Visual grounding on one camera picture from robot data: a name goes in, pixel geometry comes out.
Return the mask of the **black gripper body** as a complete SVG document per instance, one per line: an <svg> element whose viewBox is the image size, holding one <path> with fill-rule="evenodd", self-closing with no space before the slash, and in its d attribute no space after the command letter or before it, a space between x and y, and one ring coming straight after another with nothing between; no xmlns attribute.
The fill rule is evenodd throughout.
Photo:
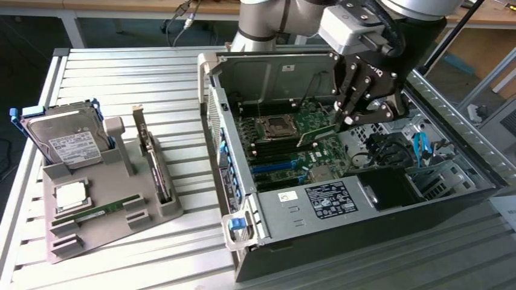
<svg viewBox="0 0 516 290"><path fill-rule="evenodd" d="M399 31L405 40L405 49L396 57L388 57L380 52L365 51L357 56L365 61L365 70L361 76L369 76L372 85L368 87L360 103L369 103L368 109L376 109L380 102L389 95L400 95L405 101L405 115L408 114L409 102L401 95L407 76L417 66L425 51L441 33L445 19L437 21L419 21L412 18L396 20Z"/></svg>

